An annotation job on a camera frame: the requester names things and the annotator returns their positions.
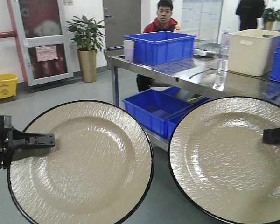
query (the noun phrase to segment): textured plate surface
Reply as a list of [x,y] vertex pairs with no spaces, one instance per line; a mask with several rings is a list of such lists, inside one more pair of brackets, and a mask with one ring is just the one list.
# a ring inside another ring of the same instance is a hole
[[13,157],[10,191],[30,222],[121,223],[143,201],[153,155],[145,132],[125,111],[72,102],[40,115],[26,132],[56,139],[49,153],[19,149]]
[[280,127],[280,108],[245,97],[209,101],[187,114],[169,146],[172,176],[200,209],[234,223],[280,220],[280,145],[262,143]]

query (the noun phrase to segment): fire hydrant cabinet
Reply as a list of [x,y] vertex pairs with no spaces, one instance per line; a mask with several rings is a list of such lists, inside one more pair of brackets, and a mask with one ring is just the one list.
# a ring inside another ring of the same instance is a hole
[[29,86],[73,77],[63,0],[7,0],[24,81]]

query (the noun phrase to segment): printed notice sign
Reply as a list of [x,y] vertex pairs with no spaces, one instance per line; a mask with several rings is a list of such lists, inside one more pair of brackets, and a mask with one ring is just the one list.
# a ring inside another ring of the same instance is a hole
[[56,45],[36,47],[36,58],[38,62],[58,59]]

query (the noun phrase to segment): yellow mop bucket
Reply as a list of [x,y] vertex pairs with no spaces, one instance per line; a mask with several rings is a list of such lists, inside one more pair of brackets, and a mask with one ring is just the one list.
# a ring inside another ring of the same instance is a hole
[[16,74],[0,74],[0,99],[16,95],[17,81]]

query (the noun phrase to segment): red jacket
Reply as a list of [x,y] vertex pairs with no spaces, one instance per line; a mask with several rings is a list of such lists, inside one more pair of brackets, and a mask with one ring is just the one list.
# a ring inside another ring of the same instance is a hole
[[166,28],[162,28],[162,26],[159,23],[158,18],[155,18],[152,23],[148,24],[145,27],[143,32],[151,33],[151,32],[157,32],[157,31],[173,31],[175,29],[176,25],[177,25],[177,21],[173,18],[170,18],[168,26]]

